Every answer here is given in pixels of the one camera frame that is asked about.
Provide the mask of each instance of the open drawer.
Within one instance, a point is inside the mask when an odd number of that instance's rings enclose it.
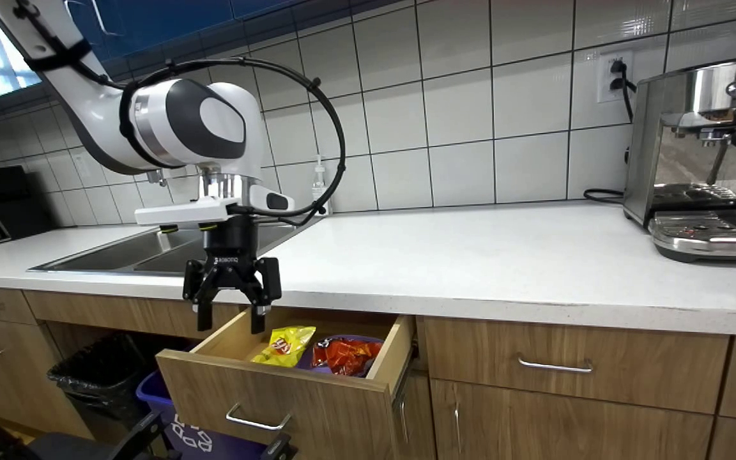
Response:
[[[373,334],[383,347],[366,378],[250,364],[266,334],[250,334],[248,311],[191,353],[163,351],[159,366],[182,420],[202,430],[274,442],[289,434],[303,458],[391,458],[393,398],[412,357],[412,319],[313,309],[271,309],[269,328],[315,324],[317,338]]]

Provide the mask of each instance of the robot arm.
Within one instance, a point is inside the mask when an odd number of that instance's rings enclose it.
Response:
[[[67,0],[0,0],[0,26],[25,62],[64,103],[85,148],[117,173],[197,166],[199,200],[176,208],[139,209],[142,226],[163,231],[199,226],[205,264],[190,261],[184,300],[197,306],[197,328],[213,328],[218,288],[240,288],[254,306],[254,332],[263,329],[269,305],[281,297],[280,261],[259,259],[259,217],[305,226],[337,189],[345,173],[343,125],[320,93],[320,83],[263,62],[236,62],[287,75],[327,111],[341,137],[341,166],[331,189],[305,209],[262,187],[266,125],[254,94],[236,85],[180,79],[170,67],[143,83],[113,85],[74,29]]]

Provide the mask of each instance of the wall socket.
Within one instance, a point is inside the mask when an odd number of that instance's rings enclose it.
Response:
[[[598,56],[598,79],[596,79],[596,103],[614,103],[622,99],[622,93],[609,90],[609,85],[617,79],[614,62],[627,63],[627,79],[635,75],[635,62],[632,51],[617,51],[617,53],[604,53]]]

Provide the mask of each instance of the sink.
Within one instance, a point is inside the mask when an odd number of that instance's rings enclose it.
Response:
[[[289,226],[259,226],[259,254],[269,254],[297,233],[303,231]],[[34,272],[182,275],[186,261],[205,261],[202,240],[205,235],[199,231],[175,235],[152,231],[88,254],[48,261]]]

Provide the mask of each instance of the white countertop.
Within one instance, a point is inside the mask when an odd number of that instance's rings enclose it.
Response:
[[[180,278],[28,272],[133,233],[6,242],[0,286],[180,300]],[[736,265],[669,261],[614,204],[343,214],[271,256],[287,306],[736,334]]]

